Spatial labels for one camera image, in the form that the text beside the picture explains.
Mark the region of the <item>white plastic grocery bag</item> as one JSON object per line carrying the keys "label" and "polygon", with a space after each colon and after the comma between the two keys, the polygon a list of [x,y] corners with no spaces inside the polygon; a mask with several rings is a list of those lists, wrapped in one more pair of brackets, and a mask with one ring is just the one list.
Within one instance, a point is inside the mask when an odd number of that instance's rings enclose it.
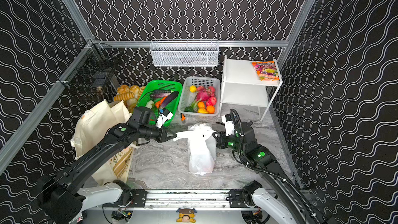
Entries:
{"label": "white plastic grocery bag", "polygon": [[197,123],[188,131],[178,132],[173,141],[187,140],[189,146],[189,171],[194,175],[210,174],[216,161],[215,130],[210,123]]}

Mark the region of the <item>cream canvas tote bag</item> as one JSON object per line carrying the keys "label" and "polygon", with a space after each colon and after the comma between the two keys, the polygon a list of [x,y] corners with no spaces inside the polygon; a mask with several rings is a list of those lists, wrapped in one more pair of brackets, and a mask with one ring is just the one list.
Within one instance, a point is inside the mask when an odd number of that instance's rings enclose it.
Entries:
{"label": "cream canvas tote bag", "polygon": [[[71,146],[75,148],[75,159],[78,160],[104,138],[107,131],[118,123],[125,123],[130,118],[123,101],[108,103],[106,100],[87,110],[78,120]],[[136,142],[111,157],[104,165],[92,174],[98,185],[113,180],[127,182]]]}

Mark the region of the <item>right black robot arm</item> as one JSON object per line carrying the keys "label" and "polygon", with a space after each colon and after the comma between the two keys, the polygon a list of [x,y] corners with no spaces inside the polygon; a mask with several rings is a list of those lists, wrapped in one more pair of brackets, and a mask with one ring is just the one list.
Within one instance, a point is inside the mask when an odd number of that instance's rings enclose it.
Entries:
{"label": "right black robot arm", "polygon": [[235,109],[222,116],[225,130],[213,133],[217,147],[230,148],[233,158],[245,168],[259,174],[274,190],[275,196],[258,181],[245,185],[232,203],[258,207],[279,224],[334,224],[317,209],[287,176],[276,157],[256,139],[253,123],[243,122]]}

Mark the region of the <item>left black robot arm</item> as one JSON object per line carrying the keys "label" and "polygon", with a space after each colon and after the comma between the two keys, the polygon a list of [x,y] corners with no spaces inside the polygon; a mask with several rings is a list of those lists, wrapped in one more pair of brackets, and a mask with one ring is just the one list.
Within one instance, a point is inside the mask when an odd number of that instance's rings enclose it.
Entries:
{"label": "left black robot arm", "polygon": [[137,107],[125,123],[110,128],[104,138],[72,165],[54,176],[37,181],[38,206],[57,224],[67,224],[83,210],[83,196],[78,194],[84,182],[111,157],[138,139],[164,143],[177,137],[168,128],[149,125],[153,112]]}

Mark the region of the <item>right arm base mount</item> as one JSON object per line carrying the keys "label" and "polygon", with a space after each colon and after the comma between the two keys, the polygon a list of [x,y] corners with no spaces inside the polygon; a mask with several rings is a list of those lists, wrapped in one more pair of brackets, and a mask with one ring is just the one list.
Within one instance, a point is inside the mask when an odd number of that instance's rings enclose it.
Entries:
{"label": "right arm base mount", "polygon": [[231,208],[255,208],[263,207],[265,200],[270,200],[272,196],[263,188],[262,184],[254,180],[245,185],[242,190],[230,190],[226,197]]}

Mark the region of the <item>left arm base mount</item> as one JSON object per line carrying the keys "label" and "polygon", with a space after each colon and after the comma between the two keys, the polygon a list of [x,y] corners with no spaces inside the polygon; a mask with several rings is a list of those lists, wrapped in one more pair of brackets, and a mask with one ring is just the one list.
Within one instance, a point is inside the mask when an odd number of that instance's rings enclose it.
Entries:
{"label": "left arm base mount", "polygon": [[114,204],[124,208],[145,206],[148,195],[146,190],[132,189],[130,186],[120,180],[114,180],[113,183],[122,189],[121,196]]}

